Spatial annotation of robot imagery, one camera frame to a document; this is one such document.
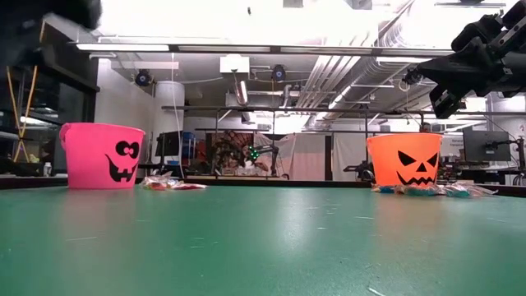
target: cable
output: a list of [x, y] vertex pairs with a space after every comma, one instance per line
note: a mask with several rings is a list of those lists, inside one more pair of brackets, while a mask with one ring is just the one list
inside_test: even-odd
[[508, 135], [510, 135], [515, 141], [517, 141], [517, 138], [514, 137], [512, 134], [510, 134], [508, 131], [506, 131], [504, 128], [502, 128], [501, 126], [499, 126], [498, 124], [496, 124], [493, 120], [491, 120], [487, 115], [483, 115], [483, 117], [489, 121], [490, 123], [493, 123], [496, 127], [500, 128], [503, 132], [507, 132]]
[[211, 82], [211, 81], [219, 81], [223, 80], [223, 77], [216, 77], [216, 78], [210, 78], [210, 79], [203, 79], [199, 81], [178, 81], [181, 84], [192, 84], [192, 83], [204, 83], [204, 82]]
[[178, 125], [178, 140], [179, 140], [179, 151], [178, 151], [178, 158], [179, 158], [179, 168], [181, 169], [181, 178], [184, 178], [184, 172], [182, 171], [182, 141], [181, 141], [181, 127], [179, 126], [179, 116], [178, 116], [178, 107], [175, 104], [175, 81], [173, 80], [173, 63], [175, 53], [172, 53], [172, 99], [173, 99], [173, 111], [175, 112], [175, 120], [177, 121]]
[[[500, 125], [496, 124], [493, 120], [491, 120], [487, 115], [483, 115], [483, 117], [489, 121], [490, 123], [493, 123], [493, 125], [495, 125], [496, 127], [500, 128], [503, 132], [507, 132], [508, 135], [511, 136], [512, 139], [514, 139], [514, 141], [517, 141], [517, 138], [514, 137], [512, 134], [510, 134], [510, 132], [506, 131], [504, 128], [502, 128]], [[510, 153], [510, 156], [511, 156], [511, 159], [515, 162], [515, 164], [517, 165], [517, 167], [520, 166], [520, 163], [519, 161]]]
[[399, 82], [398, 82], [398, 88], [400, 88], [400, 90], [403, 91], [403, 92], [405, 92], [405, 93], [408, 92], [409, 89], [411, 89], [411, 86], [410, 86], [410, 85], [406, 84], [406, 86], [408, 86], [408, 88], [405, 88], [405, 89], [404, 89], [404, 88], [402, 87], [402, 81], [399, 81]]

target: ceiling light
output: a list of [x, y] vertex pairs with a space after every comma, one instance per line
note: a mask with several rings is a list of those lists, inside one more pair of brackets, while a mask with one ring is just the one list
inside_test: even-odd
[[345, 87], [344, 91], [342, 91], [342, 95], [346, 95], [351, 90], [351, 86]]
[[430, 58], [411, 58], [411, 57], [376, 57], [377, 62], [401, 62], [401, 63], [419, 63], [427, 62]]
[[270, 46], [181, 45], [179, 51], [190, 53], [269, 53]]
[[91, 52], [168, 52], [167, 44], [76, 44], [79, 50]]
[[49, 125], [49, 123], [34, 118], [27, 118], [26, 116], [20, 116], [20, 122], [34, 125]]
[[336, 106], [336, 104], [339, 102], [339, 101], [337, 101], [336, 99], [335, 99], [332, 103], [329, 104], [329, 109], [334, 108], [334, 107]]

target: pink bucket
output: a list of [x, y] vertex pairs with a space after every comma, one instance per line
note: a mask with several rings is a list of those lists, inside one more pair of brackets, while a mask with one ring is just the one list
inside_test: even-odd
[[133, 187], [144, 135], [140, 129], [112, 124], [64, 124], [60, 141], [66, 151], [69, 187]]

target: desk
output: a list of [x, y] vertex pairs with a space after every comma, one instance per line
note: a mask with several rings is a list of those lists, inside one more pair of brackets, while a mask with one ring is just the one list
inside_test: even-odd
[[188, 180], [243, 180], [243, 181], [287, 181], [283, 177], [271, 176], [186, 176]]
[[498, 182], [500, 185], [505, 185], [506, 175], [518, 174], [520, 171], [517, 169], [462, 169], [460, 179], [473, 180], [479, 184]]
[[366, 188], [0, 192], [0, 294], [519, 295], [526, 199]]

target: computer monitor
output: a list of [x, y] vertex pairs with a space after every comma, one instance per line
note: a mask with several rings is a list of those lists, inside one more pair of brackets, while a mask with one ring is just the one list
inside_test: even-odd
[[463, 130], [467, 161], [510, 161], [508, 132]]
[[164, 132], [159, 134], [157, 138], [157, 149], [155, 149], [155, 156], [163, 154], [163, 135], [164, 135], [164, 156], [178, 156], [179, 155], [179, 132]]

